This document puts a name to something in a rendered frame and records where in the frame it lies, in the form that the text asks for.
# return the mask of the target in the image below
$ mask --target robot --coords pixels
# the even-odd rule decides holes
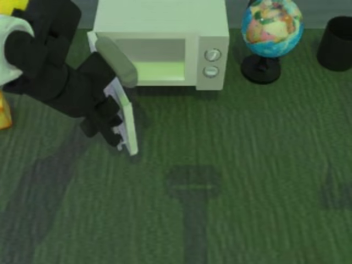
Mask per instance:
[[[116,71],[98,52],[78,69],[65,63],[80,18],[71,0],[0,0],[0,87],[84,118],[80,127],[87,137],[101,133],[117,147],[122,136],[114,128],[123,115],[116,98],[104,93]]]

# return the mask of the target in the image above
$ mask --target microwave door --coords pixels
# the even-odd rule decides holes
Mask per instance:
[[[106,59],[106,53],[110,59],[106,59],[117,76],[105,89],[106,96],[112,96],[120,106],[120,111],[117,113],[123,120],[122,124],[113,128],[115,134],[120,134],[123,142],[117,146],[118,150],[122,150],[125,146],[131,156],[138,153],[138,142],[135,129],[135,121],[133,114],[133,106],[126,95],[123,87],[133,88],[138,81],[137,71],[133,64],[120,51],[120,49],[111,41],[97,39],[94,32],[88,32],[88,40],[91,52],[99,52]]]

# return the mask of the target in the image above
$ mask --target green tabletop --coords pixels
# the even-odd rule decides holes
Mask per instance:
[[[250,52],[231,33],[223,91],[130,91],[133,158],[7,95],[0,263],[350,263],[351,72],[321,68],[322,31],[306,30],[277,82],[251,84],[239,69]],[[89,53],[85,34],[74,67]]]

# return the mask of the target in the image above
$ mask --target toy microwave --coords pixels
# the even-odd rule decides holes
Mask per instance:
[[[135,65],[138,86],[222,90],[229,46],[224,0],[99,0],[93,39]]]

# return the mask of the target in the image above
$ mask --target black mug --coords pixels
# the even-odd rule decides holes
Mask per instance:
[[[320,65],[336,72],[352,67],[352,16],[337,16],[328,22],[317,59]]]

